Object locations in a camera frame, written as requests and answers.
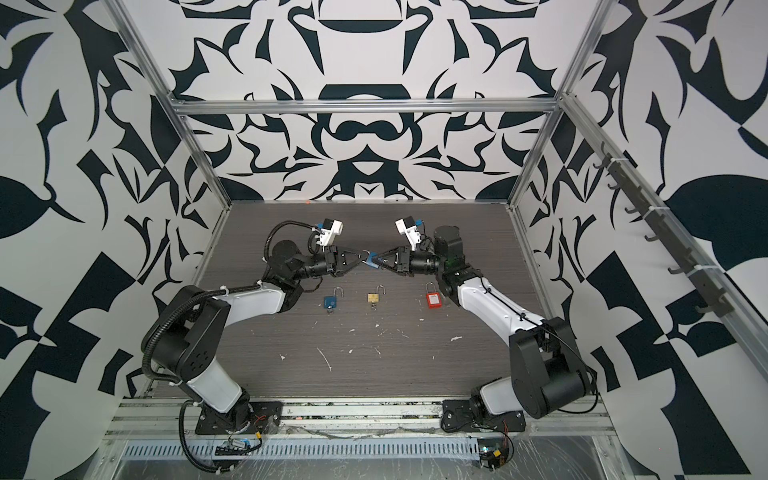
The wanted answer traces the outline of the red padlock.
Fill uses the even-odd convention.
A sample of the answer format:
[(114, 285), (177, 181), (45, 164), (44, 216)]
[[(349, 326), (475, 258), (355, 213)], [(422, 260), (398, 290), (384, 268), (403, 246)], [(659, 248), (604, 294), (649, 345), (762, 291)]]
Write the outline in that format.
[(443, 304), (442, 297), (436, 285), (433, 282), (428, 282), (425, 285), (425, 290), (426, 290), (425, 299), (426, 299), (427, 307), (429, 309), (441, 308)]

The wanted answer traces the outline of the brass padlock with key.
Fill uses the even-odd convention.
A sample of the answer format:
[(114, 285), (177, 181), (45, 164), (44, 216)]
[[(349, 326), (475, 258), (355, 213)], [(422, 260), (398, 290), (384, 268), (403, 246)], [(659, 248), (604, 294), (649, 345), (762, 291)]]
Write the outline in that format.
[(385, 294), (386, 288), (379, 284), (372, 293), (367, 294), (367, 302), (373, 309), (375, 309), (381, 301), (381, 296)]

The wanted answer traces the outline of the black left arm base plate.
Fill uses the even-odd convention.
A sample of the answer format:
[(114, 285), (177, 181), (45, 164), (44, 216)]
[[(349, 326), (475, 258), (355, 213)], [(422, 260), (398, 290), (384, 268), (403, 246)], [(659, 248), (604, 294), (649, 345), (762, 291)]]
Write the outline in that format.
[(280, 401), (243, 401), (221, 413), (203, 404), (195, 427), (197, 435), (267, 434), (278, 429), (284, 404)]

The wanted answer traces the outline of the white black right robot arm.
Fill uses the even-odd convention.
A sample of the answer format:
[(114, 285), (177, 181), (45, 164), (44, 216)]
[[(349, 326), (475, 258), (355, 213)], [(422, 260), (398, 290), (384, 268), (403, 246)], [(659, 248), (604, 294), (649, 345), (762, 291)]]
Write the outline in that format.
[(472, 394), (478, 418), (525, 412), (539, 419), (598, 395), (597, 374), (582, 358), (570, 324), (502, 294), (467, 261), (457, 227), (440, 226), (425, 238), (416, 227), (402, 234), (407, 246), (372, 254), (370, 262), (402, 276), (433, 275), (444, 297), (482, 320), (508, 347), (510, 375)]

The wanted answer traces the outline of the blue padlock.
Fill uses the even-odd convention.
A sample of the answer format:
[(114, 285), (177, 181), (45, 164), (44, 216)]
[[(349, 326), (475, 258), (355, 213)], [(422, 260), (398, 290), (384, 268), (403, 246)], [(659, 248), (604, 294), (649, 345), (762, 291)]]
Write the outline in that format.
[(366, 258), (364, 260), (364, 264), (369, 266), (369, 267), (371, 267), (371, 268), (374, 268), (374, 269), (379, 269), (380, 268), (380, 266), (376, 262), (376, 254), (374, 252), (368, 252), (367, 253), (367, 256), (366, 256)]
[(323, 309), (328, 313), (333, 313), (338, 307), (338, 300), (344, 296), (342, 287), (336, 286), (332, 293), (323, 298)]

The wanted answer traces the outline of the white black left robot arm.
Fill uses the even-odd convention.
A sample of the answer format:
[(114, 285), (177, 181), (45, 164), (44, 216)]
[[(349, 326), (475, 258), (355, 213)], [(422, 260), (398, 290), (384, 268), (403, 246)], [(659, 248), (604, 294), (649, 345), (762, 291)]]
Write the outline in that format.
[(244, 429), (252, 418), (250, 396), (217, 360), (224, 330), (290, 310), (305, 292), (302, 281), (341, 277), (367, 257), (365, 251), (335, 245), (305, 255), (283, 240), (264, 257), (264, 275), (252, 285), (182, 288), (142, 339), (143, 374), (181, 388), (221, 430)]

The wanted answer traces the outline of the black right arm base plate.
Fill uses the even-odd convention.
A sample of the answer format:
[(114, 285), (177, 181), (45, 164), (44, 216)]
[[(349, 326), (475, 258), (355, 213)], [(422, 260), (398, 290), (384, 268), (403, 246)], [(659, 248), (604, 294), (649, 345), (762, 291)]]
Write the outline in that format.
[(480, 431), (520, 433), (526, 429), (526, 426), (523, 411), (491, 415), (476, 398), (442, 402), (440, 428), (446, 433)]

